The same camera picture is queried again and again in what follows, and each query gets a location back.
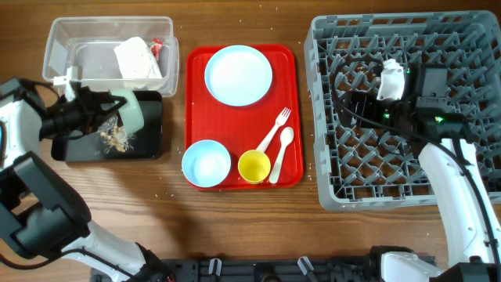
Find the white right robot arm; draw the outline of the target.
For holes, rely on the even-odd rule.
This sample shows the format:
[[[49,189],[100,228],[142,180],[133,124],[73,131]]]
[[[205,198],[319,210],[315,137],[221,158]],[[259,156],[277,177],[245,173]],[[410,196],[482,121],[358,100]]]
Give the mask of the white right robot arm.
[[[448,70],[437,64],[377,60],[377,93],[330,85],[344,126],[380,128],[406,139],[434,192],[445,228],[449,267],[441,270],[412,251],[383,251],[382,281],[498,281],[500,224],[482,181],[474,136],[463,114],[447,107]]]

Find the food scraps and rice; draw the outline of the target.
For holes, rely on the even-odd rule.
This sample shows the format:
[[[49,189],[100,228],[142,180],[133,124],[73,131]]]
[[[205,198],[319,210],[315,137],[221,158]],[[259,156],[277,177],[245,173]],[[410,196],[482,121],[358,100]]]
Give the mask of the food scraps and rice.
[[[103,139],[104,152],[106,154],[111,150],[116,150],[121,153],[133,150],[132,140],[135,138],[135,135],[128,137],[124,130],[124,126],[119,126],[118,122],[119,118],[115,114],[98,128],[97,132]]]

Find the clear plastic bin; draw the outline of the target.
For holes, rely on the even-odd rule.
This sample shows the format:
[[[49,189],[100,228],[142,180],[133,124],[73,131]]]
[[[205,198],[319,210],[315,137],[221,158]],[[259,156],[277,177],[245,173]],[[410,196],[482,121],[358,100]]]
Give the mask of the clear plastic bin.
[[[130,38],[163,42],[157,66],[160,78],[123,78],[114,49]],[[176,93],[179,73],[178,40],[168,16],[60,17],[52,22],[45,48],[42,77],[52,82],[77,67],[78,79],[92,91],[111,89]]]

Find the light blue bowl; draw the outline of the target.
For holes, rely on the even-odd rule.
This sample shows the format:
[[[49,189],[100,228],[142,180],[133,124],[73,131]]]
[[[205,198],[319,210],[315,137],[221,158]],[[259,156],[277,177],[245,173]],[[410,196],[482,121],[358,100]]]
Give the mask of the light blue bowl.
[[[212,139],[193,143],[182,157],[182,172],[186,180],[203,189],[222,183],[229,175],[231,166],[229,151]]]

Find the white napkin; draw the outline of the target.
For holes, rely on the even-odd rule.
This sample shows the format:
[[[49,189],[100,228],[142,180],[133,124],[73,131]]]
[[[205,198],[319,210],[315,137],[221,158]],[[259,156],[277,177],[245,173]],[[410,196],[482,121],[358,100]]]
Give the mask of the white napkin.
[[[123,79],[162,78],[156,58],[140,37],[122,42],[114,53]]]

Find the red plastic tray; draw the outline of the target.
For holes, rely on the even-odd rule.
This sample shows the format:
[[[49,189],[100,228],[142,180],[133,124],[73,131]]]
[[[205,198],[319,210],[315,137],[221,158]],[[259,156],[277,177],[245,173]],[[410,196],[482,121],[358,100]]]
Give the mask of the red plastic tray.
[[[268,93],[247,107],[231,107],[218,102],[205,85],[205,67],[209,59],[223,48],[221,45],[196,48],[186,59],[185,147],[202,139],[212,139],[221,143],[232,156],[228,176],[217,186],[208,187],[207,191],[292,187],[299,183],[304,173],[295,56],[281,44],[253,47],[271,63],[273,81]],[[258,147],[285,107],[291,110],[285,126],[294,130],[294,140],[286,148],[279,180],[276,184],[268,180],[257,185],[247,183],[238,172],[239,157]]]

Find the light blue plate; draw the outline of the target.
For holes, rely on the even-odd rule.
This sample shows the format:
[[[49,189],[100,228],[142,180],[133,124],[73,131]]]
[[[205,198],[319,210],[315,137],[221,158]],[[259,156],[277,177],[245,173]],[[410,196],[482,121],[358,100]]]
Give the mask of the light blue plate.
[[[271,88],[272,66],[265,55],[248,45],[218,50],[207,62],[204,82],[209,93],[231,107],[245,107],[262,99]]]

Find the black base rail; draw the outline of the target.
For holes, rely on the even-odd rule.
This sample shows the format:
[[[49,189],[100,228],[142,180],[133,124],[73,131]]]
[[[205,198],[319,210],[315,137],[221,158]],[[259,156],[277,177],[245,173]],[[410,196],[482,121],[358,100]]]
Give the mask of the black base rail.
[[[380,274],[367,256],[310,260],[313,275],[319,282],[381,281]],[[217,274],[209,260],[166,260],[164,262],[179,282],[308,282],[297,260],[223,260]]]

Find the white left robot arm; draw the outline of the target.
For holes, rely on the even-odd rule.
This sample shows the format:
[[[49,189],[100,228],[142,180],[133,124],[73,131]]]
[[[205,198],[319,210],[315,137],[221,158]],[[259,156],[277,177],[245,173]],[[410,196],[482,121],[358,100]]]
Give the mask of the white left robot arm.
[[[1,238],[20,257],[44,262],[11,269],[39,269],[70,259],[112,281],[173,281],[174,272],[141,244],[122,240],[92,220],[80,194],[39,156],[43,139],[74,138],[96,131],[121,109],[155,91],[94,92],[74,79],[47,107],[38,87],[53,85],[13,77],[1,84]]]

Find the red wrapper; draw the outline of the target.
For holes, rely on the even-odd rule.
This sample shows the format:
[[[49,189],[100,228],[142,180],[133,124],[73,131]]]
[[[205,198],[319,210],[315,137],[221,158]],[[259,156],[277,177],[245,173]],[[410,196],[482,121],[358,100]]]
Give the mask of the red wrapper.
[[[149,43],[150,51],[153,54],[156,61],[159,60],[160,51],[162,50],[163,46],[164,42],[158,38],[153,38],[152,41]]]

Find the white plastic fork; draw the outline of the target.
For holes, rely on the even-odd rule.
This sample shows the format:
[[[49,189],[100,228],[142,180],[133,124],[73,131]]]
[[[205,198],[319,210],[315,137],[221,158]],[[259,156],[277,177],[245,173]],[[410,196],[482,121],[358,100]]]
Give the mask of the white plastic fork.
[[[265,152],[269,146],[269,144],[272,141],[273,136],[276,134],[278,129],[285,125],[287,122],[289,116],[291,114],[291,109],[285,107],[280,114],[277,116],[275,119],[275,124],[272,126],[271,130],[269,133],[265,136],[265,138],[261,141],[261,143],[258,145],[257,150],[261,152]]]

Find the grey dishwasher rack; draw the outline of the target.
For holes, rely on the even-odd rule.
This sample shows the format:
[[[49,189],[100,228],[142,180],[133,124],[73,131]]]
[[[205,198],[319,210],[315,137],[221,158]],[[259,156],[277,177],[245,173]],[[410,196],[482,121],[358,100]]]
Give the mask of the grey dishwasher rack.
[[[448,111],[463,114],[478,168],[500,201],[500,25],[487,10],[317,16],[305,39],[320,204],[328,211],[435,204],[409,143],[379,129],[343,126],[335,98],[360,91],[375,98],[385,60],[444,67]]]

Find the green bowl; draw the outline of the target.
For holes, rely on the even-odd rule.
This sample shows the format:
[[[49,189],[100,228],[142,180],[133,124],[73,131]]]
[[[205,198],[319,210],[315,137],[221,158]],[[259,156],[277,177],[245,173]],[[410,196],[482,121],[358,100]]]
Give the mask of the green bowl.
[[[118,109],[123,128],[128,137],[133,136],[144,127],[144,117],[134,92],[128,89],[111,90],[112,96],[120,96],[126,99],[126,104]]]

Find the yellow cup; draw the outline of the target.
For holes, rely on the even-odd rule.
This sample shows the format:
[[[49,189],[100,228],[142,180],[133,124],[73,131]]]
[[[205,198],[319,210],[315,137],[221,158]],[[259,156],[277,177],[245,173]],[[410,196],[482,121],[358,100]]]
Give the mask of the yellow cup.
[[[247,183],[259,184],[271,172],[271,161],[260,150],[248,150],[240,156],[237,168],[240,176]]]

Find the black waste tray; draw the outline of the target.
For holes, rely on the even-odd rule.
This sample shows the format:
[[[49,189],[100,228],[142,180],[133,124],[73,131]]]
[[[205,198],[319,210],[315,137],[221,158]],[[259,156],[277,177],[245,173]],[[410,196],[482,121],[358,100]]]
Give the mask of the black waste tray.
[[[144,117],[144,127],[137,131],[132,140],[133,150],[121,153],[111,150],[104,152],[103,139],[93,132],[79,139],[55,140],[52,142],[51,156],[56,161],[116,161],[134,159],[156,159],[160,156],[163,131],[163,100],[158,92],[134,92]]]

